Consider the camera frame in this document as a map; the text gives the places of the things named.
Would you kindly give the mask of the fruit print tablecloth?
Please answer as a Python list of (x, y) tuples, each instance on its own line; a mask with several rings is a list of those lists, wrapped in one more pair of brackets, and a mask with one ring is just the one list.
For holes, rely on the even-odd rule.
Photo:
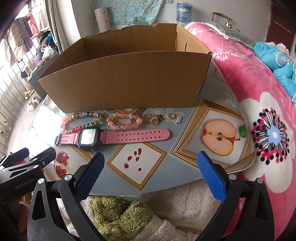
[[(139, 129), (153, 130), (146, 114), (162, 114), (158, 128), (171, 136), (166, 141), (102, 145), (105, 166), (91, 195), (129, 195), (158, 191), (201, 178), (196, 156), (205, 151), (213, 162), (226, 168), (247, 156), (254, 147), (245, 115), (214, 63), (208, 72), (194, 108), (130, 108), (138, 114)], [(176, 117), (183, 117), (180, 125)]]

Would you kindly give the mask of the pink floral blanket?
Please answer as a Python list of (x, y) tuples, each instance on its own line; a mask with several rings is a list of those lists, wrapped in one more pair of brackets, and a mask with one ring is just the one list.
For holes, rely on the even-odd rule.
[(212, 52), (246, 116), (255, 159), (239, 177), (264, 180), (273, 208), (274, 238), (295, 240), (295, 106), (250, 49), (204, 23), (192, 22), (186, 29)]

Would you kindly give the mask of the teal floral wall cloth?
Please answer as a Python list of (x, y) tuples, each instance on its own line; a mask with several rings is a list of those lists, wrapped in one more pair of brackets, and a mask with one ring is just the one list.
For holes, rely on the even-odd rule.
[(133, 21), (153, 24), (164, 4), (172, 1), (163, 0), (92, 0), (91, 11), (96, 24), (95, 10), (106, 8), (111, 25), (128, 25)]

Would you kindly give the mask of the silver clasp charm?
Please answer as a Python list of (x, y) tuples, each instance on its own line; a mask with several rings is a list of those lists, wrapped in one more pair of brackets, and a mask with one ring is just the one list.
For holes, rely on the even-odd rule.
[(178, 116), (176, 117), (176, 119), (175, 119), (175, 124), (176, 124), (176, 125), (180, 125), (181, 122), (182, 122), (182, 119), (183, 119), (183, 117), (180, 116), (180, 115), (178, 115)]

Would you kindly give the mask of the pink digital watch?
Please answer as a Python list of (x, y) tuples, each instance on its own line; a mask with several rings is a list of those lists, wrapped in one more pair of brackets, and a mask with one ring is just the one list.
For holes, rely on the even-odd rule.
[(56, 137), (55, 145), (74, 145), (84, 151), (96, 151), (101, 145), (166, 141), (170, 136), (170, 131), (165, 128), (143, 131), (111, 132), (93, 127), (85, 128), (75, 133), (61, 133)]

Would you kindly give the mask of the white shoes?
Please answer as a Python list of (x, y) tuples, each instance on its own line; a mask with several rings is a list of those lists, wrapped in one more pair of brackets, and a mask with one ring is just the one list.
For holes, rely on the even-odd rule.
[(42, 100), (41, 97), (33, 89), (24, 92), (23, 96), (25, 100), (28, 101), (27, 106), (29, 111), (33, 111)]

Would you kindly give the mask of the pink rolled mat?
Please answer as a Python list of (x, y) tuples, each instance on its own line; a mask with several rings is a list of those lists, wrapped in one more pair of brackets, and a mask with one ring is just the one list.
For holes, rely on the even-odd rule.
[(108, 12), (106, 7), (98, 8), (94, 10), (96, 22), (99, 28), (99, 32), (105, 32), (110, 30), (110, 23), (108, 18)]

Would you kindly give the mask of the blue folded quilt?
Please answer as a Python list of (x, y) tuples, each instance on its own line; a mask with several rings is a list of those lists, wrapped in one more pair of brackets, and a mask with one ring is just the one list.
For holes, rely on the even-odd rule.
[(295, 63), (276, 46), (255, 43), (253, 51), (257, 58), (274, 74), (278, 82), (295, 104)]

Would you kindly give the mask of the grey lace pillow cover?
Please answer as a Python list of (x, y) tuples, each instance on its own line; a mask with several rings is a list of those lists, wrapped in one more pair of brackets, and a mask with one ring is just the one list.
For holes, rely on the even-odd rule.
[(222, 35), (225, 39), (231, 39), (236, 42), (239, 42), (251, 50), (255, 46), (255, 42), (251, 38), (247, 37), (245, 34), (242, 34), (237, 30), (233, 30), (217, 22), (207, 22), (207, 23), (203, 22), (203, 24), (207, 25), (212, 30)]

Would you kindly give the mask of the grey curtain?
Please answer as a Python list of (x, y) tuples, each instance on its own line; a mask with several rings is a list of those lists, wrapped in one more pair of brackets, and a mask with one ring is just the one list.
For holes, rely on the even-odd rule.
[(72, 1), (45, 0), (44, 4), (53, 40), (61, 54), (81, 38)]

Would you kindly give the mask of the grey cabinet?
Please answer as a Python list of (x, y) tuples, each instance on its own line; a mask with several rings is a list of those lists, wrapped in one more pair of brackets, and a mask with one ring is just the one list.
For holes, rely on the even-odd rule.
[(47, 93), (39, 83), (39, 78), (43, 72), (49, 67), (49, 65), (59, 56), (59, 53), (55, 53), (52, 58), (50, 58), (46, 63), (43, 63), (40, 67), (36, 68), (34, 72), (31, 73), (30, 79), (28, 80), (31, 87), (36, 91), (36, 93), (44, 100)]

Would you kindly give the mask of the blue water jug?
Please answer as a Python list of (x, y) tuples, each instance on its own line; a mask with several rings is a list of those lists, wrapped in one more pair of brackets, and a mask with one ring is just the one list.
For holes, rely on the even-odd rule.
[(193, 6), (190, 3), (179, 2), (176, 4), (176, 22), (179, 24), (188, 24), (192, 21)]

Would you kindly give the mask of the hanging clothes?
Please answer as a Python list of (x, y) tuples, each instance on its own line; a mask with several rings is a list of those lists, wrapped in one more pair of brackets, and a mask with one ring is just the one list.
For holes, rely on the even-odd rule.
[(1, 65), (13, 66), (58, 52), (46, 17), (44, 1), (30, 1), (1, 39)]

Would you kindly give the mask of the dark red door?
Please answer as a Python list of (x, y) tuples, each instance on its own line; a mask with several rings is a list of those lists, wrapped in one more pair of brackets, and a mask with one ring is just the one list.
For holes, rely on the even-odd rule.
[(294, 38), (295, 30), (292, 24), (281, 10), (272, 3), (265, 41), (274, 42), (275, 44), (284, 44), (288, 51), (291, 51)]

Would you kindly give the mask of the brown cardboard box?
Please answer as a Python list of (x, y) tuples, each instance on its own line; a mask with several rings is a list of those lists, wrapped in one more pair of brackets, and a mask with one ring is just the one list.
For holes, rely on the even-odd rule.
[(180, 25), (134, 25), (81, 38), (48, 66), (39, 83), (66, 113), (191, 108), (211, 58)]

